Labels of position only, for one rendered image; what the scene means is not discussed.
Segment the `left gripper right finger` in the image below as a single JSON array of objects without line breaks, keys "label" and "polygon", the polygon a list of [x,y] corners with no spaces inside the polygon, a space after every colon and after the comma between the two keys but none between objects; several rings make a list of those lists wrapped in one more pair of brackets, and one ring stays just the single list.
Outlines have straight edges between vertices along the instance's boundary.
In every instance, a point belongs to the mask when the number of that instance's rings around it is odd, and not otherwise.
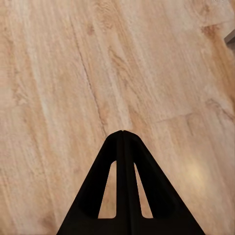
[{"label": "left gripper right finger", "polygon": [[[141,138],[123,131],[130,235],[206,235]],[[153,218],[142,216],[136,164]]]}]

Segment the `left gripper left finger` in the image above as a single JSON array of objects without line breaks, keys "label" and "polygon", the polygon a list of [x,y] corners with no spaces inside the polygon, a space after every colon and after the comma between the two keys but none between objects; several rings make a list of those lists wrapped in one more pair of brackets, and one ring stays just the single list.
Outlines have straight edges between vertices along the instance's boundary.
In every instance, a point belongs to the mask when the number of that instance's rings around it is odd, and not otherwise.
[{"label": "left gripper left finger", "polygon": [[[117,161],[116,217],[98,218],[114,161]],[[122,130],[106,138],[57,235],[130,235]]]}]

